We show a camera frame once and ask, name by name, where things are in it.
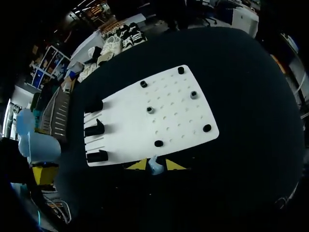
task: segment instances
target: desk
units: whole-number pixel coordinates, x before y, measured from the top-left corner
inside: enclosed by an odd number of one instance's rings
[[[190,170],[150,176],[122,165],[88,167],[85,106],[182,64],[209,99],[220,130],[216,140],[158,158]],[[57,190],[73,211],[91,213],[92,220],[97,216],[104,228],[205,228],[212,219],[273,205],[289,196],[301,177],[304,138],[293,94],[271,56],[240,30],[189,29],[135,46],[77,86],[70,107]]]

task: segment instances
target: sneaker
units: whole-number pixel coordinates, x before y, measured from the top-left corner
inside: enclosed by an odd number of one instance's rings
[[[138,45],[141,44],[142,42],[147,41],[146,37],[140,30],[134,30],[131,32],[131,39],[133,40],[133,44]]]
[[[114,35],[106,41],[101,51],[101,56],[98,58],[97,64],[100,65],[104,61],[108,61],[114,56],[117,56],[122,51],[122,40]]]
[[[134,30],[140,30],[140,28],[139,28],[139,26],[137,26],[136,23],[131,23],[131,24],[130,24],[130,30],[129,30],[129,32],[132,32],[132,31],[134,31]]]
[[[116,34],[119,38],[123,39],[127,31],[130,30],[130,27],[126,24],[122,25],[117,31]]]
[[[112,44],[112,51],[114,52],[114,56],[117,56],[122,51],[122,39],[118,36],[114,35],[114,42]]]
[[[101,63],[102,61],[108,61],[114,56],[112,48],[114,41],[115,41],[114,36],[111,36],[110,38],[107,39],[102,48],[101,56],[98,58],[97,64]]]
[[[133,40],[130,36],[130,33],[127,31],[125,34],[124,34],[124,38],[122,40],[122,50],[123,51],[126,51],[128,50],[129,48],[133,47]]]

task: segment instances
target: office chair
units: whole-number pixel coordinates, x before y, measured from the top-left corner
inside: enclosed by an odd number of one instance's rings
[[[193,12],[194,17],[206,22],[207,27],[211,26],[208,20],[212,20],[214,24],[217,24],[217,20],[207,16],[207,14],[214,12],[214,7],[210,4],[210,0],[187,0],[187,7]]]

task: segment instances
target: ceiling light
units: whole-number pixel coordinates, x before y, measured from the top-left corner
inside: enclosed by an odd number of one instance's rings
[[[88,3],[86,6],[89,6],[91,3],[95,2],[96,0],[93,0],[92,2]]]
[[[81,2],[81,3],[79,3],[77,6],[82,5],[85,1],[87,1],[87,0],[82,1],[82,2]]]

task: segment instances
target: white sneaker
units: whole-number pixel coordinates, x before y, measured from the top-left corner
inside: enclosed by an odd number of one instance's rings
[[[118,36],[114,35],[114,43],[112,44],[112,49],[114,52],[114,55],[117,56],[122,51],[122,39],[120,39]]]
[[[98,58],[97,64],[99,65],[103,61],[108,61],[114,56],[117,56],[122,51],[121,46],[122,40],[114,35],[108,38],[108,40],[105,42],[103,49],[101,51],[101,56]]]

